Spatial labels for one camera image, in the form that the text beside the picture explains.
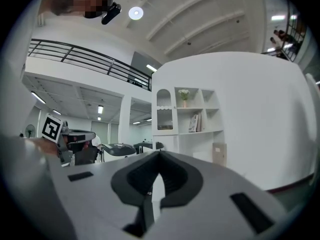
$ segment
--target white partition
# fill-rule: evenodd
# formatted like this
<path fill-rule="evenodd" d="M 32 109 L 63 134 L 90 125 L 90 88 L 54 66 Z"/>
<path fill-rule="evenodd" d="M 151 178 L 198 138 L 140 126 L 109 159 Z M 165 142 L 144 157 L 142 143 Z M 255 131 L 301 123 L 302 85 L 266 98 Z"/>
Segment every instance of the white partition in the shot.
<path fill-rule="evenodd" d="M 174 107 L 178 111 L 180 106 L 179 100 L 174 101 L 175 88 L 201 90 L 203 105 L 192 101 L 188 107 L 205 111 L 204 131 L 182 134 L 185 128 L 181 132 L 179 124 L 185 114 L 175 113 Z M 296 64 L 248 52 L 201 54 L 168 62 L 152 75 L 152 112 L 153 92 L 160 89 L 171 93 L 180 151 L 205 152 L 211 141 L 211 148 L 212 143 L 226 143 L 226 166 L 265 190 L 313 172 L 316 116 Z M 152 120 L 154 136 L 156 123 Z M 162 141 L 173 148 L 175 136 Z"/>

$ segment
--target flower in vase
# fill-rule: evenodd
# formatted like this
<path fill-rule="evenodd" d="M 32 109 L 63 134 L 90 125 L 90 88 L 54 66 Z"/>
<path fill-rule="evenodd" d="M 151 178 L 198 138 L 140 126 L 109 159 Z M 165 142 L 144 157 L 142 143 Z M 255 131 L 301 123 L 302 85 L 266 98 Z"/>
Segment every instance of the flower in vase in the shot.
<path fill-rule="evenodd" d="M 178 93 L 180 94 L 180 97 L 183 101 L 186 101 L 188 99 L 188 95 L 190 93 L 189 90 L 186 89 L 180 89 L 178 90 Z"/>

